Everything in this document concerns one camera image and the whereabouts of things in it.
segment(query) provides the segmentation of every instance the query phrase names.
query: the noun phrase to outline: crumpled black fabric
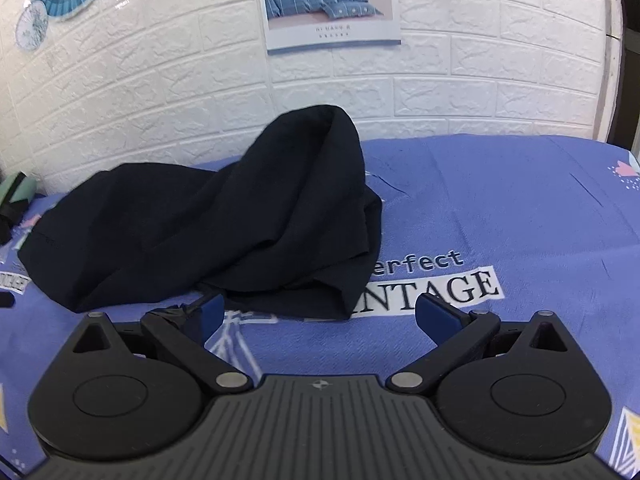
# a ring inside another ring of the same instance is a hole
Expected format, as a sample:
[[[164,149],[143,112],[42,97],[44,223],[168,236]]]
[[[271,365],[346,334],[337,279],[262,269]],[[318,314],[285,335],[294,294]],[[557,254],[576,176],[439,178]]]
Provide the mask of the crumpled black fabric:
[[[18,256],[73,312],[205,283],[226,308],[347,319],[378,257],[381,211],[353,122],[323,105],[276,118],[217,172],[97,173],[42,216]]]

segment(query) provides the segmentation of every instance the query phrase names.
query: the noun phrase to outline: blue tablecloth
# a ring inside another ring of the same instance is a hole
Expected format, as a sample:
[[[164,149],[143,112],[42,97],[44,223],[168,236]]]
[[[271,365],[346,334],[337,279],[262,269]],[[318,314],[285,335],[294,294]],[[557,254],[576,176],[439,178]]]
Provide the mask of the blue tablecloth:
[[[228,312],[207,349],[256,380],[267,373],[386,378],[434,346],[415,325],[420,292],[464,309],[482,304],[503,320],[553,310],[612,395],[598,453],[630,476],[640,466],[640,166],[633,156],[558,136],[372,140],[363,150],[367,183],[384,201],[383,243],[353,319]],[[23,277],[15,245],[59,198],[34,201],[0,251],[0,288],[15,289],[17,298],[14,308],[0,309],[0,454],[25,471],[43,457],[28,396],[81,315]],[[155,306],[106,312],[135,320]]]

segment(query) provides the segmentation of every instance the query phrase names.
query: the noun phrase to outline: yellow triangle pattern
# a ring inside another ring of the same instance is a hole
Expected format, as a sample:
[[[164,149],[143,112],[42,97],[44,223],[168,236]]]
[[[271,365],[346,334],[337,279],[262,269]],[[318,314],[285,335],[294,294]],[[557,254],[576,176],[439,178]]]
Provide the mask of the yellow triangle pattern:
[[[626,430],[634,448],[636,463],[640,463],[640,415],[625,408]]]
[[[4,391],[2,390],[2,383],[0,383],[0,428],[2,428],[6,434],[9,434],[6,417],[4,416]]]

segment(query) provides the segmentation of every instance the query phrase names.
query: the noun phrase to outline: blue pillow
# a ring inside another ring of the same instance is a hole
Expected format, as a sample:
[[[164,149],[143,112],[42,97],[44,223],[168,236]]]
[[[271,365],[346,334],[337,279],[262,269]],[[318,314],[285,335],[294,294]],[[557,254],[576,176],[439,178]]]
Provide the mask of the blue pillow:
[[[332,20],[340,18],[361,18],[363,16],[382,15],[373,5],[365,2],[338,2],[336,4],[324,4],[322,10]]]

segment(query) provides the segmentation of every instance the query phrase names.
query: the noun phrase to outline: silver screw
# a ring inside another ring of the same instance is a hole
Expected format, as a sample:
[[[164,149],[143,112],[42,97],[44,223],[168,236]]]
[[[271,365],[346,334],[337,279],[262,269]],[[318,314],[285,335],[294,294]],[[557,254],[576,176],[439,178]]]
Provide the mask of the silver screw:
[[[398,372],[391,376],[391,382],[398,388],[415,388],[422,384],[422,377],[413,372]]]
[[[218,386],[222,388],[239,388],[247,384],[248,380],[246,375],[239,372],[224,372],[216,377]]]

